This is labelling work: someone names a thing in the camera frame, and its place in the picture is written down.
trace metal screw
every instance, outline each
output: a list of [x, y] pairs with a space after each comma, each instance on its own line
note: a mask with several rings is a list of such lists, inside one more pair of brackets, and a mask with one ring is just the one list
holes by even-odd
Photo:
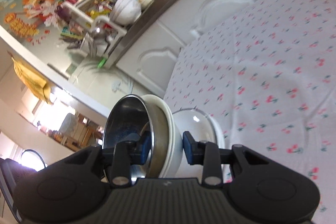
[[122, 186], [129, 183], [129, 179], [127, 177], [115, 177], [112, 182], [114, 185]]
[[204, 182], [208, 185], [218, 185], [222, 182], [222, 180], [218, 177], [207, 177]]

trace metal bowl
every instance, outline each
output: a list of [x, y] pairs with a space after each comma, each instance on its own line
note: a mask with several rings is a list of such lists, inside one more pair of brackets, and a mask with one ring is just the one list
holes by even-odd
[[169, 128], [164, 112], [137, 95], [126, 95], [112, 109], [103, 135], [103, 149], [123, 141], [137, 141], [147, 127], [152, 148], [145, 165], [132, 165], [131, 176], [157, 178], [164, 165], [169, 142]]

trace white bedsheet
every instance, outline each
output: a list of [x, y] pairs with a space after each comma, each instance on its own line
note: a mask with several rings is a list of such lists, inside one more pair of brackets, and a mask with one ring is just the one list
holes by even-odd
[[336, 215], [335, 42], [336, 0], [258, 0], [182, 50], [164, 98], [312, 179], [319, 224]]

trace black chair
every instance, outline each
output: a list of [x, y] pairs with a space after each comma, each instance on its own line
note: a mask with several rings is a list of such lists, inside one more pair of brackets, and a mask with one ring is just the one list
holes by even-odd
[[14, 160], [0, 158], [0, 190], [18, 223], [22, 222], [22, 218], [13, 201], [14, 189], [19, 180], [35, 172], [36, 170], [22, 166]]

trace cabinet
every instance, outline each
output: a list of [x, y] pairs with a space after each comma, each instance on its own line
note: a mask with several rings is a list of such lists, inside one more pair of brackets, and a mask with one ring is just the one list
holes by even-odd
[[163, 97], [178, 51], [256, 0], [178, 0], [125, 53], [117, 66]]
[[163, 97], [181, 47], [256, 0], [178, 0], [125, 53], [117, 67]]

